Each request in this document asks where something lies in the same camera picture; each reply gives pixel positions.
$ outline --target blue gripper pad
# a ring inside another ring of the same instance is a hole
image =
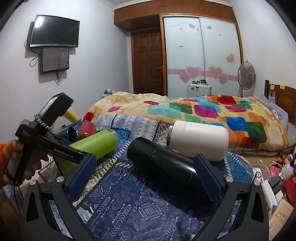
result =
[[[84,162],[83,166],[78,170],[76,176],[68,186],[68,200],[70,202],[77,201],[83,190],[85,189],[88,181],[92,177],[96,170],[97,160],[94,154],[90,155],[89,158]]]
[[[211,201],[220,204],[223,199],[222,188],[198,154],[193,158],[193,167]]]

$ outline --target silver screw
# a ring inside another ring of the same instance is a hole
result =
[[[33,179],[32,181],[30,181],[30,185],[31,185],[31,186],[34,186],[34,185],[36,184],[36,182],[37,182],[37,181],[36,181],[35,179]]]
[[[233,177],[227,176],[226,181],[229,182],[229,183],[233,182]]]
[[[255,179],[255,180],[254,180],[254,184],[255,184],[256,186],[259,186],[259,185],[260,185],[260,181],[257,180],[257,179]]]
[[[60,176],[57,178],[57,182],[58,183],[61,183],[65,178],[63,176]]]

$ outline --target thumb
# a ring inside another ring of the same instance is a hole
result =
[[[11,142],[7,143],[3,148],[3,156],[6,161],[9,161],[12,153],[14,151],[21,151],[24,145],[17,140],[12,140]]]

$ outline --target green tumbler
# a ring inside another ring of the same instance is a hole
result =
[[[119,140],[118,134],[114,130],[110,129],[100,131],[89,137],[81,139],[70,144],[70,146],[81,151],[92,153],[96,155],[96,159],[98,160],[113,151],[119,144]],[[77,163],[67,161],[56,156],[54,156],[54,160],[62,175],[67,175],[73,167],[78,165]]]

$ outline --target door frame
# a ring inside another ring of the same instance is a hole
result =
[[[160,34],[161,34],[161,44],[162,44],[162,48],[163,48],[163,95],[167,96],[168,92],[167,92],[167,61],[166,61],[166,50],[165,50],[165,32],[164,32],[164,21],[163,21],[163,17],[166,16],[171,16],[171,15],[176,15],[176,16],[184,16],[184,17],[189,17],[189,16],[193,16],[193,17],[201,17],[201,18],[212,18],[212,19],[217,19],[217,20],[221,20],[221,21],[225,21],[225,22],[229,22],[229,23],[233,23],[236,26],[237,29],[237,36],[239,39],[239,49],[240,49],[240,55],[241,55],[241,64],[244,62],[244,54],[243,54],[243,49],[242,49],[242,39],[241,39],[241,35],[240,35],[240,31],[239,31],[239,25],[236,21],[231,21],[231,20],[227,20],[224,18],[220,18],[220,17],[214,17],[214,16],[209,16],[209,15],[204,15],[204,14],[194,14],[194,13],[163,13],[159,15],[160,18]]]
[[[145,33],[145,32],[150,32],[150,31],[160,31],[161,45],[162,45],[162,55],[163,55],[163,39],[164,39],[164,36],[162,35],[161,26],[162,26],[162,22],[160,22],[160,27],[144,28],[144,29],[140,29],[140,30],[131,31],[131,65],[132,65],[132,72],[133,72],[133,92],[134,93],[135,92],[138,93],[138,90],[136,89],[135,52],[134,52],[134,48],[133,48],[133,43],[134,43],[133,36],[134,36],[134,34],[138,34],[138,33]],[[163,72],[164,71],[166,72],[166,65],[164,66],[164,62],[163,62]],[[163,92],[166,93],[166,85],[163,86]]]

